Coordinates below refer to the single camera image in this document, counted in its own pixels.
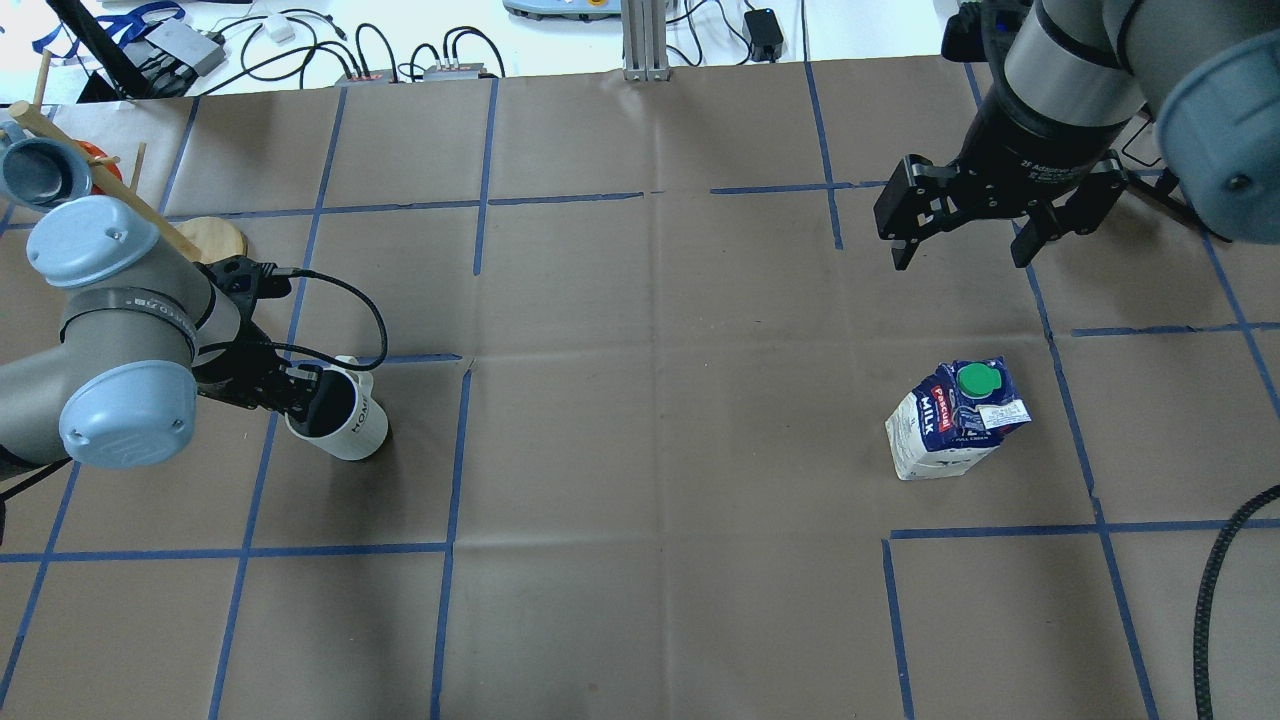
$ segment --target black cable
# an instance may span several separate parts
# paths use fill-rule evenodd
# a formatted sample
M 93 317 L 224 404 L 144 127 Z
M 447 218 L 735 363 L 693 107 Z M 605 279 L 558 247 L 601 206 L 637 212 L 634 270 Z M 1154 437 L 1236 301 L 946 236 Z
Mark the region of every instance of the black cable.
M 316 42 L 315 44 L 315 49 L 316 50 L 328 50 L 328 47 L 330 45 L 335 46 L 335 47 L 342 47 L 342 50 L 344 53 L 347 53 L 347 55 L 351 58 L 352 67 L 355 67 L 356 58 L 353 55 L 351 55 L 351 49 L 347 47 L 346 45 L 338 42 L 337 40 L 325 40 L 324 42 Z M 347 79 L 351 79 L 352 78 L 352 76 L 351 76 L 351 68 L 347 67 L 347 63 L 342 61 L 342 55 L 338 55 L 338 61 L 342 63 L 342 76 L 344 78 L 347 78 Z M 311 64 L 311 60 L 307 60 L 306 63 L 303 63 L 302 72 L 298 73 L 298 90 L 306 90 L 306 87 L 307 87 L 306 78 L 307 78 L 307 67 L 310 64 Z
M 326 274 L 319 273 L 316 270 L 308 270 L 306 268 L 276 268 L 276 270 L 274 273 L 271 273 L 271 277 L 278 277 L 278 278 L 312 278 L 312 279 L 317 279 L 317 281 L 321 281 L 321 282 L 330 283 L 330 284 L 335 284 L 335 286 L 340 287 L 342 290 L 346 290 L 347 292 L 349 292 L 349 293 L 355 295 L 356 297 L 358 297 L 361 300 L 361 302 L 364 302 L 369 307 L 369 310 L 374 314 L 374 322 L 378 323 L 378 336 L 379 336 L 379 342 L 380 342 L 380 346 L 381 346 L 380 350 L 378 351 L 378 357 L 374 357 L 374 360 L 371 363 L 366 363 L 364 365 L 360 365 L 360 364 L 344 363 L 342 360 L 338 360 L 337 357 L 333 357 L 332 355 L 325 355 L 324 352 L 320 352 L 320 351 L 316 351 L 316 350 L 311 350 L 310 347 L 303 347 L 301 345 L 293 345 L 293 343 L 289 343 L 289 342 L 273 342 L 273 341 L 265 341 L 265 342 L 260 342 L 260 341 L 250 341 L 250 342 L 237 342 L 237 341 L 215 342 L 212 345 L 206 345 L 206 346 L 201 347 L 198 354 L 214 352 L 216 350 L 227 350 L 228 347 L 234 347 L 234 346 L 266 347 L 266 348 L 270 348 L 270 350 L 280 350 L 280 351 L 285 351 L 285 352 L 296 352 L 298 355 L 306 355 L 308 357 L 315 357 L 316 360 L 321 360 L 321 361 L 328 363 L 330 365 L 335 365 L 338 368 L 343 368 L 343 369 L 347 369 L 347 370 L 355 370 L 355 372 L 372 370 L 374 368 L 381 365 L 384 360 L 387 360 L 387 351 L 388 351 L 387 323 L 383 320 L 383 314 L 378 311 L 378 305 L 375 305 L 374 301 L 367 295 L 365 295 L 364 292 L 361 292 L 356 286 L 353 286 L 351 283 L 347 283 L 344 281 L 340 281 L 340 279 L 338 279 L 338 278 L 335 278 L 333 275 L 326 275 Z
M 698 4 L 698 8 L 701 8 L 703 5 L 705 5 L 710 0 L 703 0 L 701 3 Z M 698 38 L 698 28 L 694 27 L 694 19 L 690 17 L 690 15 L 694 14 L 694 10 L 696 10 L 698 8 L 694 8 L 692 10 L 690 10 L 689 9 L 689 0 L 685 0 L 685 17 L 689 18 L 689 35 L 694 36 L 694 47 L 698 47 L 698 61 L 694 63 L 694 65 L 701 65 L 707 60 L 707 55 L 703 54 L 703 41 Z
M 733 35 L 736 35 L 737 38 L 742 41 L 742 45 L 746 46 L 746 58 L 742 58 L 741 60 L 739 60 L 737 63 L 735 63 L 736 65 L 745 65 L 746 61 L 751 59 L 751 41 L 748 40 L 746 37 L 744 37 L 741 32 L 737 32 L 737 28 L 733 27 L 733 23 L 728 22 L 728 13 L 724 12 L 724 3 L 723 3 L 723 0 L 712 0 L 712 1 L 716 3 L 717 5 L 719 5 L 721 18 L 724 19 L 724 27 L 727 27 L 730 32 L 732 32 Z M 694 24 L 694 22 L 689 20 L 689 26 L 692 27 L 692 24 Z
M 1155 160 L 1152 160 L 1151 163 L 1148 163 L 1148 161 L 1143 160 L 1142 158 L 1138 158 L 1137 155 L 1129 152 L 1129 146 L 1133 145 L 1133 142 L 1135 140 L 1138 140 L 1138 136 L 1140 136 L 1143 133 L 1143 131 L 1146 131 L 1147 128 L 1149 128 L 1153 122 L 1155 120 L 1152 120 L 1151 118 L 1147 118 L 1147 120 L 1144 123 L 1142 123 L 1142 127 L 1138 128 L 1137 131 L 1134 131 L 1133 137 L 1129 138 L 1129 142 L 1125 142 L 1124 147 L 1120 149 L 1120 154 L 1121 155 L 1124 155 L 1125 158 L 1133 160 L 1134 163 L 1138 163 L 1143 168 L 1155 168 L 1156 165 L 1160 164 L 1161 160 L 1164 160 L 1164 158 L 1156 158 Z
M 333 15 L 326 15 L 317 10 L 312 10 L 311 8 L 289 8 L 288 10 L 280 10 L 282 15 L 288 15 L 289 13 L 305 13 L 307 15 L 315 15 L 321 20 L 329 23 L 329 27 L 333 28 L 333 33 L 338 36 L 338 40 L 347 40 L 347 32 L 343 31 L 340 27 L 338 27 L 338 23 L 334 22 L 333 19 Z
M 449 59 L 449 37 L 454 32 L 462 32 L 462 31 L 466 31 L 466 29 L 474 29 L 476 32 L 480 32 L 480 28 L 472 27 L 472 26 L 451 27 L 449 29 L 444 31 L 444 37 L 440 38 L 440 51 L 444 53 L 444 59 L 445 60 Z M 457 59 L 457 53 L 453 54 L 453 59 L 454 60 Z
M 489 45 L 489 50 L 493 50 L 493 56 L 498 59 L 498 73 L 502 74 L 502 77 L 507 77 L 507 64 L 502 61 L 502 53 L 499 53 L 498 46 L 494 45 L 492 40 L 489 40 L 489 36 L 480 32 L 479 29 L 465 29 L 458 35 L 453 36 L 453 59 L 454 60 L 458 59 L 458 41 L 468 35 L 474 35 L 480 40 L 484 40 L 485 44 Z
M 9 500 L 10 497 L 18 495 L 19 492 L 22 492 L 24 489 L 28 489 L 32 486 L 35 486 L 36 483 L 38 483 L 38 482 L 49 478 L 50 475 L 52 475 L 58 470 L 61 470 L 70 461 L 72 461 L 70 457 L 64 457 L 64 459 L 61 459 L 61 460 L 59 460 L 56 462 L 51 462 L 49 465 L 45 465 L 40 470 L 36 470 L 36 473 L 33 475 L 31 475 L 29 478 L 22 480 L 20 483 L 13 486 L 12 488 L 9 488 L 9 489 L 6 489 L 4 492 L 0 492 L 0 502 L 5 502 L 6 500 Z
M 705 5 L 705 4 L 710 3 L 710 1 L 712 0 L 699 0 L 699 3 L 696 5 L 694 5 L 692 10 L 689 9 L 689 3 L 685 3 L 685 14 L 680 15 L 678 18 L 671 18 L 669 20 L 667 20 L 667 24 L 673 26 L 673 24 L 678 23 L 680 20 L 682 20 L 682 19 L 692 15 L 694 13 L 696 13 L 698 8 L 701 8 L 703 5 Z
M 324 50 L 325 53 L 329 53 L 330 55 L 333 55 L 334 58 L 337 58 L 338 61 L 342 63 L 343 72 L 347 74 L 347 77 L 351 77 L 351 68 L 347 65 L 347 60 L 343 59 L 343 56 L 339 55 L 337 51 L 334 51 L 334 50 L 332 50 L 332 49 L 329 49 L 329 47 L 325 46 L 325 45 L 330 44 L 330 42 L 334 42 L 334 41 L 329 40 L 329 41 L 321 42 L 321 44 L 311 46 L 311 47 L 294 47 L 293 50 L 287 50 L 287 51 L 280 53 L 279 55 L 276 55 L 274 58 L 268 58 L 266 60 L 262 60 L 261 63 L 253 65 L 252 68 L 247 68 L 247 69 L 248 70 L 256 70 L 256 69 L 262 68 L 265 65 L 270 65 L 271 63 L 274 63 L 276 60 L 283 60 L 283 59 L 289 58 L 292 55 L 297 55 L 298 53 L 315 53 L 316 50 Z M 196 97 L 204 97 L 206 95 L 218 92 L 219 90 L 227 87 L 228 85 L 238 81 L 239 78 L 242 78 L 244 76 L 246 76 L 244 72 L 236 73 L 232 77 L 224 79 L 223 82 L 215 85 L 214 87 L 210 87 L 209 90 L 205 90 L 205 91 L 197 94 Z
M 681 50 L 680 47 L 676 47 L 675 45 L 668 45 L 668 46 L 667 46 L 667 50 L 671 50 L 671 51 L 672 51 L 672 53 L 675 53 L 676 55 L 680 55 L 680 59 L 681 59 L 681 60 L 684 60 L 686 65 L 689 65 L 689 67 L 691 67 L 691 68 L 692 68 L 692 67 L 695 67 L 695 65 L 694 65 L 694 61 L 692 61 L 692 60 L 690 60 L 690 59 L 689 59 L 689 55 L 685 55 L 685 51 L 684 51 L 684 50 Z
M 435 64 L 436 65 L 442 64 L 442 61 L 440 61 L 440 51 L 436 50 L 434 45 L 431 45 L 430 42 L 424 42 L 424 44 L 419 45 L 417 47 L 413 49 L 413 53 L 410 54 L 410 56 L 408 56 L 408 68 L 410 68 L 408 77 L 410 77 L 411 82 L 416 81 L 416 79 L 421 79 L 421 78 L 415 78 L 413 77 L 413 68 L 415 67 L 421 68 L 422 69 L 422 77 L 424 78 L 426 77 L 426 68 L 422 68 L 422 65 L 417 64 L 417 54 L 421 53 L 424 49 L 431 51 L 431 56 L 435 58 Z
M 361 72 L 365 73 L 365 77 L 369 77 L 369 61 L 365 60 L 365 50 L 360 45 L 360 31 L 365 28 L 376 32 L 378 37 L 383 38 L 383 45 L 387 46 L 387 58 L 392 63 L 392 82 L 399 82 L 399 76 L 396 72 L 396 51 L 392 50 L 392 42 L 387 40 L 387 35 L 381 29 L 379 29 L 378 26 L 370 23 L 360 23 L 358 26 L 356 26 L 356 55 L 360 58 Z
M 1277 498 L 1280 498 L 1280 486 L 1274 486 L 1253 496 L 1231 514 L 1219 530 L 1213 550 L 1210 551 L 1208 561 L 1204 564 L 1199 593 L 1196 596 L 1196 623 L 1192 628 L 1192 680 L 1196 687 L 1196 716 L 1199 720 L 1213 720 L 1213 697 L 1208 685 L 1208 621 L 1213 612 L 1213 591 L 1217 588 L 1222 561 L 1226 560 L 1226 551 L 1244 523 Z
M 300 26 L 307 28 L 307 31 L 311 33 L 311 47 L 315 47 L 316 45 L 320 44 L 320 36 L 316 35 L 316 31 L 315 31 L 314 27 L 311 27 L 311 24 L 308 24 L 308 23 L 306 23 L 303 20 L 300 20 L 297 18 L 285 18 L 285 19 L 288 19 L 291 23 L 296 23 L 296 24 L 300 24 Z M 284 73 L 282 76 L 274 76 L 273 77 L 273 76 L 257 76 L 257 74 L 253 74 L 253 70 L 251 70 L 248 68 L 248 61 L 247 61 L 246 58 L 248 56 L 248 46 L 253 44 L 253 38 L 257 37 L 257 33 L 260 33 L 260 32 L 262 32 L 262 26 L 257 26 L 256 28 L 253 28 L 253 32 L 248 33 L 248 37 L 244 38 L 244 44 L 241 45 L 241 69 L 244 70 L 244 74 L 247 77 L 251 77 L 253 79 L 262 81 L 262 82 L 279 82 L 282 79 L 289 79 L 291 77 L 293 77 L 296 74 L 300 74 L 302 70 L 305 70 L 306 67 L 307 67 L 307 64 L 311 63 L 311 60 L 315 58 L 315 53 L 308 53 L 307 56 L 302 59 L 302 64 L 300 64 L 297 68 L 294 68 L 294 69 L 292 69 L 288 73 Z
M 401 72 L 402 76 L 407 77 L 410 82 L 419 82 L 420 79 L 425 78 L 428 70 L 428 68 L 424 68 L 417 63 L 401 63 L 399 65 L 396 65 L 396 68 Z M 413 68 L 417 68 L 421 72 L 415 73 Z

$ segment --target blue ribbon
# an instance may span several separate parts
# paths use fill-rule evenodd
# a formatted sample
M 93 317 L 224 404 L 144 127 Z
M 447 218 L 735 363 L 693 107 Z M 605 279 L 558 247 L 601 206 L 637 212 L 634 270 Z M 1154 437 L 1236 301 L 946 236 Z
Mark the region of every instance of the blue ribbon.
M 174 19 L 174 18 L 180 19 L 187 15 L 187 10 L 183 10 L 182 6 L 178 5 L 177 3 L 173 3 L 172 0 L 157 0 L 156 3 L 147 3 L 146 5 L 140 5 L 134 8 L 132 12 L 123 15 L 99 15 L 95 19 L 99 23 L 110 23 L 106 27 L 106 35 L 115 38 L 116 33 L 119 33 L 120 36 L 115 38 L 115 44 L 119 45 L 120 47 L 124 47 L 125 45 L 137 40 L 140 35 L 146 32 L 147 15 L 150 15 L 151 13 L 160 13 L 160 12 L 173 12 L 173 14 L 165 19 Z M 64 26 L 59 24 L 52 29 L 52 32 L 50 32 L 45 37 L 33 41 L 31 44 L 31 49 L 35 50 L 36 53 L 44 53 L 45 47 L 49 47 L 50 44 L 58 40 L 58 36 L 61 35 L 63 29 L 65 29 Z M 73 37 L 72 49 L 68 50 L 67 53 L 63 53 L 61 55 L 54 54 L 54 58 L 74 58 L 77 53 L 79 53 L 79 38 Z

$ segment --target blue tape line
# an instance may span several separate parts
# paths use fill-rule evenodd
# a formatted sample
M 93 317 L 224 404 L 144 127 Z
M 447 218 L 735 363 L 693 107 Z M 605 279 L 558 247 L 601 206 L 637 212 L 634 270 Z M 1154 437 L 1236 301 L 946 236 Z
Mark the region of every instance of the blue tape line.
M 831 152 L 827 149 L 827 126 L 822 120 L 822 101 L 818 100 L 818 82 L 813 77 L 813 63 L 804 63 L 805 79 L 809 82 L 809 100 L 813 102 L 813 120 L 818 128 L 818 150 L 822 151 L 822 177 L 827 184 L 832 184 Z M 831 213 L 831 234 L 835 238 L 836 250 L 845 249 L 845 238 L 840 228 L 840 208 L 836 205 L 836 191 L 827 188 L 827 209 Z
M 1098 498 L 1089 498 L 1093 502 L 1094 515 L 1102 518 L 1102 503 Z M 1124 580 L 1120 579 L 1120 562 L 1116 561 L 1115 547 L 1111 544 L 1111 533 L 1106 530 L 1105 520 L 1100 524 L 1102 532 L 1098 539 L 1102 543 L 1102 555 L 1107 561 L 1107 574 L 1111 575 L 1111 589 L 1115 591 L 1116 609 L 1120 611 L 1120 626 L 1124 628 L 1125 642 L 1129 643 L 1129 657 L 1133 660 L 1133 670 L 1138 676 L 1138 691 L 1142 693 L 1142 703 L 1147 708 L 1148 720 L 1160 720 L 1160 711 L 1156 710 L 1156 696 L 1151 689 L 1151 680 L 1147 676 L 1147 664 L 1142 659 L 1142 646 L 1138 644 L 1138 630 L 1133 626 L 1133 614 L 1129 611 L 1129 597 L 1124 591 Z
M 1271 397 L 1271 409 L 1280 418 L 1280 395 L 1276 393 L 1276 386 L 1271 382 L 1271 372 L 1267 369 L 1267 361 L 1262 357 L 1262 351 L 1258 350 L 1257 341 L 1253 340 L 1253 331 L 1249 328 L 1249 322 L 1244 318 L 1244 309 L 1240 306 L 1240 300 L 1235 297 L 1231 281 L 1226 278 L 1226 270 L 1222 268 L 1222 261 L 1219 260 L 1217 250 L 1210 242 L 1207 232 L 1201 231 L 1201 242 L 1204 243 L 1204 251 L 1208 252 L 1208 259 L 1213 263 L 1213 272 L 1217 273 L 1217 282 L 1222 286 L 1222 292 L 1226 293 L 1228 302 L 1231 304 L 1231 311 L 1235 313 L 1235 322 L 1244 328 L 1244 342 L 1249 346 L 1249 354 L 1253 355 L 1253 364 L 1258 368 L 1258 377 L 1262 379 L 1262 386 L 1267 388 L 1267 396 Z
M 484 265 L 484 225 L 489 218 L 489 170 L 493 167 L 493 131 L 498 119 L 498 78 L 490 81 L 489 118 L 485 122 L 484 161 L 480 165 L 480 211 L 476 214 L 476 258 L 471 273 L 480 274 Z
M 813 104 L 813 122 L 818 128 L 818 150 L 822 152 L 822 177 L 827 179 L 829 184 L 832 181 L 831 173 L 831 154 L 827 151 L 827 124 L 822 120 L 822 102 L 818 100 L 818 82 L 813 77 L 813 63 L 804 64 L 805 81 L 809 83 L 809 101 Z
M 348 213 L 387 213 L 390 210 L 436 210 L 444 208 L 476 208 L 479 200 L 438 200 L 435 202 L 388 202 L 384 205 L 348 205 L 346 208 L 325 208 L 321 215 L 346 215 Z
M 712 195 L 756 195 L 771 192 L 814 192 L 819 190 L 850 190 L 851 182 L 812 182 L 806 184 L 759 184 L 746 187 L 713 187 Z
M 1152 325 L 1148 328 L 1076 328 L 1071 331 L 1071 337 L 1123 337 L 1135 334 L 1190 334 L 1190 333 L 1225 333 L 1239 332 L 1240 325 L 1210 325 L 1197 328 L 1193 325 Z
M 1041 328 L 1044 340 L 1048 342 L 1048 352 L 1053 359 L 1053 375 L 1057 378 L 1057 391 L 1062 396 L 1062 409 L 1066 410 L 1066 420 L 1071 428 L 1071 438 L 1075 442 L 1075 455 L 1080 461 L 1080 473 L 1084 475 L 1084 487 L 1093 497 L 1093 465 L 1089 462 L 1089 454 L 1084 450 L 1084 433 L 1080 430 L 1079 419 L 1075 415 L 1075 402 L 1071 400 L 1071 388 L 1066 384 L 1066 373 L 1062 370 L 1062 355 L 1057 350 L 1057 341 L 1053 340 L 1053 328 L 1048 322 L 1048 309 L 1044 306 L 1044 293 L 1041 292 L 1039 279 L 1036 269 L 1027 268 L 1027 281 L 1032 286 L 1032 295 L 1036 296 L 1036 309 L 1039 311 Z
M 297 210 L 246 210 L 242 213 L 201 213 L 198 215 L 165 215 L 165 219 L 170 223 L 183 223 L 192 218 L 223 218 L 228 220 L 251 220 L 255 218 L 296 218 L 301 215 L 311 215 L 315 210 L 311 208 L 297 209 Z
M 964 74 L 969 78 L 969 92 L 973 94 L 973 102 L 980 108 L 982 91 L 978 90 L 978 76 L 973 74 L 973 65 L 970 63 L 964 64 Z
M 840 208 L 836 206 L 836 191 L 827 191 L 827 209 L 831 210 L 831 233 L 836 236 L 836 250 L 845 249 L 845 234 L 840 228 Z
M 230 547 L 195 550 L 108 550 L 82 552 L 55 552 L 54 562 L 118 562 L 122 560 L 218 560 L 239 557 L 241 551 Z
M 333 174 L 333 158 L 338 151 L 338 133 L 342 132 L 342 114 L 347 109 L 347 88 L 338 92 L 338 109 L 334 111 L 333 132 L 329 136 L 329 150 L 325 152 L 324 172 L 320 174 L 320 190 L 316 192 L 316 204 L 311 209 L 311 229 L 307 232 L 307 249 L 302 254 L 302 266 L 311 266 L 311 258 L 316 251 L 316 237 L 320 234 L 320 217 L 324 214 L 324 199 L 329 192 L 329 176 Z M 298 322 L 302 319 L 302 302 L 307 293 L 307 281 L 298 281 L 298 297 L 293 301 L 293 315 L 289 318 L 289 334 L 285 342 L 292 343 L 298 333 Z
M 1010 525 L 991 528 L 909 528 L 892 530 L 891 539 L 937 539 L 937 538 L 1015 538 L 1039 536 L 1085 536 L 1098 532 L 1096 524 L 1089 525 Z
M 893 630 L 893 655 L 897 656 L 897 683 L 902 692 L 902 716 L 915 720 L 915 701 L 911 700 L 911 675 L 906 667 L 906 639 L 902 637 L 902 610 L 897 603 L 897 579 L 893 577 L 893 553 L 888 541 L 882 539 L 884 552 L 884 592 L 888 594 L 888 624 Z
M 489 205 L 544 205 L 550 202 L 602 202 L 608 200 L 631 200 L 644 197 L 643 192 L 605 192 L 599 195 L 548 195 L 544 197 L 503 197 L 490 200 Z
M 351 555 L 413 555 L 444 552 L 443 542 L 401 542 L 383 544 L 321 544 L 314 547 L 253 547 L 250 557 L 337 557 Z
M 182 159 L 187 155 L 187 143 L 191 142 L 191 132 L 196 128 L 196 113 L 200 111 L 200 97 L 191 101 L 191 113 L 187 115 L 187 127 L 182 131 L 182 140 L 178 141 L 178 154 L 173 159 L 173 167 L 169 168 L 169 179 L 164 183 L 164 195 L 160 196 L 160 205 L 156 206 L 156 213 L 164 215 L 165 209 L 169 206 L 169 197 L 173 195 L 173 186 L 178 182 L 178 168 L 182 165 Z
M 361 357 L 361 363 L 369 363 L 372 357 Z M 457 363 L 461 355 L 390 355 L 383 360 L 383 365 L 416 365 L 420 363 Z
M 316 204 L 311 214 L 311 229 L 307 234 L 307 249 L 302 258 L 302 266 L 311 266 L 311 258 L 315 255 L 316 234 L 320 228 L 320 217 L 324 210 L 325 195 L 329 191 L 329 177 L 333 174 L 333 158 L 338 150 L 338 136 L 342 132 L 342 115 L 347 108 L 347 88 L 338 91 L 338 108 L 334 110 L 333 131 L 329 135 L 329 149 L 325 152 L 324 172 L 320 176 L 320 188 L 316 192 Z M 298 331 L 298 319 L 302 316 L 302 301 L 306 295 L 306 281 L 298 283 L 298 297 L 293 302 L 293 316 L 289 320 L 288 342 L 293 342 Z M 241 543 L 239 562 L 236 566 L 236 582 L 232 587 L 232 601 L 227 609 L 227 628 L 223 632 L 223 647 L 218 655 L 218 671 L 214 675 L 214 689 L 209 701 L 209 720 L 216 720 L 223 703 L 223 688 L 227 683 L 227 664 L 230 661 L 232 643 L 236 639 L 236 621 L 239 618 L 241 597 L 244 593 L 244 575 L 248 571 L 250 550 L 253 546 L 253 532 L 257 529 L 257 514 L 262 505 L 262 488 L 266 486 L 266 471 L 271 461 L 271 450 L 275 446 L 275 432 L 279 427 L 279 415 L 273 413 L 266 425 L 266 442 L 262 443 L 262 456 L 259 460 L 257 478 L 253 482 L 253 498 L 248 507 L 248 519 L 244 523 L 244 539 Z
M 0 215 L 0 234 L 4 234 L 5 231 L 8 231 L 10 228 L 9 220 L 13 219 L 13 211 L 14 211 L 15 208 L 18 208 L 18 206 L 14 205 L 13 202 L 10 202 L 9 206 L 5 208 L 4 215 Z
M 1080 421 L 1075 414 L 1075 402 L 1071 400 L 1071 388 L 1066 382 L 1066 372 L 1062 369 L 1062 355 L 1059 351 L 1057 341 L 1053 338 L 1053 327 L 1050 324 L 1048 309 L 1044 306 L 1044 293 L 1041 292 L 1039 281 L 1036 277 L 1033 266 L 1027 268 L 1027 281 L 1030 283 L 1032 295 L 1036 296 L 1036 309 L 1039 313 L 1044 340 L 1053 359 L 1053 374 L 1057 378 L 1057 389 L 1062 396 L 1062 407 L 1066 410 L 1068 424 L 1071 428 L 1075 455 L 1080 462 L 1080 473 L 1084 475 L 1084 486 L 1089 492 L 1089 502 L 1093 506 L 1093 519 L 1102 544 L 1102 555 L 1107 562 L 1107 573 L 1111 575 L 1111 589 L 1116 597 L 1116 609 L 1120 611 L 1120 624 L 1124 628 L 1125 641 L 1129 644 L 1129 657 L 1133 660 L 1138 689 L 1142 692 L 1142 702 L 1147 708 L 1148 720 L 1158 720 L 1160 714 L 1156 711 L 1156 698 L 1151 691 L 1151 679 L 1147 676 L 1147 664 L 1142 659 L 1138 633 L 1134 630 L 1133 616 L 1129 612 L 1129 600 L 1124 589 L 1124 582 L 1120 579 L 1120 565 L 1116 562 L 1115 550 L 1111 546 L 1111 536 L 1107 533 L 1106 515 L 1102 512 L 1102 503 L 1094 495 L 1093 465 L 1089 462 L 1089 454 L 1084 448 L 1084 433 L 1080 430 Z
M 45 587 L 45 577 L 49 574 L 50 559 L 54 547 L 58 544 L 58 536 L 63 532 L 63 520 L 67 519 L 67 509 L 72 505 L 72 493 L 76 492 L 76 480 L 79 478 L 79 462 L 72 464 L 72 474 L 67 478 L 67 489 L 63 491 L 63 500 L 58 505 L 58 515 L 54 516 L 54 527 L 49 530 L 49 542 L 45 543 L 45 552 L 40 560 L 40 569 L 36 570 L 36 580 L 31 584 L 31 594 L 27 596 L 27 607 L 22 612 L 22 621 L 18 624 L 18 635 L 13 641 L 9 651 L 9 661 L 5 664 L 4 676 L 0 678 L 0 710 L 9 696 L 9 687 L 13 684 L 13 675 L 18 669 L 18 659 L 22 655 L 22 646 L 27 641 L 27 632 L 31 629 L 31 619 L 36 615 L 36 603 L 40 602 L 40 592 Z
M 467 415 L 471 407 L 471 370 L 462 375 L 458 402 L 458 436 L 453 446 L 453 489 L 449 497 L 449 530 L 440 575 L 440 607 L 435 619 L 435 662 L 431 669 L 431 720 L 440 720 L 440 694 L 444 692 L 444 639 L 449 626 L 449 597 L 453 592 L 453 543 L 458 539 L 458 507 L 462 503 L 462 468 L 467 450 Z
M 232 641 L 236 639 L 236 620 L 239 618 L 239 601 L 244 592 L 244 574 L 248 570 L 250 548 L 253 544 L 253 530 L 257 529 L 257 512 L 262 505 L 262 488 L 266 486 L 266 470 L 271 461 L 271 450 L 275 446 L 275 429 L 279 415 L 271 413 L 271 419 L 266 424 L 266 442 L 262 443 L 262 455 L 257 462 L 257 478 L 253 480 L 253 497 L 248 505 L 248 518 L 244 521 L 244 538 L 237 553 L 239 562 L 236 566 L 236 580 L 232 585 L 232 601 L 227 609 L 227 628 L 223 630 L 223 646 L 218 652 L 218 670 L 214 675 L 212 697 L 209 701 L 209 720 L 216 720 L 223 702 L 223 687 L 227 682 L 227 662 L 232 656 Z
M 1107 530 L 1112 533 L 1184 533 L 1193 530 L 1222 529 L 1226 520 L 1166 520 L 1153 523 L 1111 523 Z M 1245 528 L 1257 530 L 1280 528 L 1280 518 L 1258 518 L 1244 524 Z

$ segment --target light blue joint cover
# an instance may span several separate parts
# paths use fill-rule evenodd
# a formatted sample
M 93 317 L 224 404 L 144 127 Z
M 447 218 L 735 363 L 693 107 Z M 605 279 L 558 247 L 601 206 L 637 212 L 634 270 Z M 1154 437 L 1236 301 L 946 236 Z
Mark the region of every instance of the light blue joint cover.
M 1280 243 L 1280 31 L 1229 50 L 1165 100 L 1160 145 L 1213 232 Z
M 196 379 L 168 360 L 113 368 L 84 383 L 58 419 L 67 454 L 95 468 L 155 465 L 196 430 Z
M 92 195 L 55 208 L 27 238 L 27 260 L 45 281 L 61 288 L 106 279 L 146 255 L 160 228 L 128 205 Z

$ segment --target black coiled cable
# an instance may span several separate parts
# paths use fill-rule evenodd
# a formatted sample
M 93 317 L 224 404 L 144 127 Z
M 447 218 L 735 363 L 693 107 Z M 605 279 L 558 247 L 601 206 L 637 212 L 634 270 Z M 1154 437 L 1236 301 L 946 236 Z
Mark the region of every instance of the black coiled cable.
M 1213 720 L 1213 698 L 1208 687 L 1208 621 L 1213 612 L 1217 575 L 1222 571 L 1222 561 L 1226 560 L 1226 551 L 1235 536 L 1254 512 L 1276 498 L 1280 498 L 1280 486 L 1265 489 L 1242 505 L 1217 533 L 1213 550 L 1208 553 L 1208 562 L 1204 564 L 1199 594 L 1196 597 L 1196 623 L 1192 628 L 1192 679 L 1196 684 L 1196 716 L 1199 720 Z

